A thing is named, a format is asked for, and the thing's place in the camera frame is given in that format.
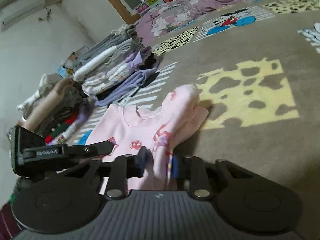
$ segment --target leopard print patch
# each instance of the leopard print patch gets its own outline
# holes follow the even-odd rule
[[[318,11],[320,9],[319,2],[313,0],[281,0],[263,6],[277,14]]]
[[[187,30],[181,34],[178,34],[175,37],[172,37],[166,41],[161,42],[159,45],[157,44],[152,48],[152,51],[156,53],[158,56],[162,55],[166,52],[169,52],[173,49],[179,48],[185,44],[187,44],[189,41],[191,41],[193,35],[196,34],[198,31],[199,26],[194,27],[190,30]]]

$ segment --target pink sweatshirt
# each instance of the pink sweatshirt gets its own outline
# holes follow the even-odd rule
[[[111,104],[86,144],[105,140],[115,143],[103,162],[120,155],[136,155],[141,146],[147,147],[153,159],[148,159],[142,178],[128,179],[128,190],[164,190],[170,181],[173,149],[191,137],[208,116],[208,110],[197,106],[198,102],[198,89],[189,84],[170,92],[155,111]],[[107,181],[105,178],[101,194]]]

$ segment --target pink blanket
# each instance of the pink blanket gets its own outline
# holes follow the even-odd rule
[[[147,45],[197,17],[241,0],[174,0],[148,11],[136,26],[138,36]]]

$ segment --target black round disc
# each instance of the black round disc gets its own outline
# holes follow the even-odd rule
[[[21,191],[12,205],[15,219],[26,229],[42,234],[68,232],[97,215],[98,194],[78,178],[42,181]]]
[[[218,195],[217,208],[234,227],[262,234],[291,230],[301,215],[298,196],[267,180],[237,179]]]

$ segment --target black robotic device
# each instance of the black robotic device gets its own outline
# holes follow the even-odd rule
[[[13,202],[24,229],[15,239],[301,239],[294,232],[301,201],[279,184],[226,160],[174,156],[172,177],[188,180],[187,190],[127,192],[127,179],[143,176],[150,153],[141,147],[109,163],[96,157],[112,148],[108,141],[45,147],[17,126],[12,168],[37,182]],[[91,159],[77,164],[79,157]]]

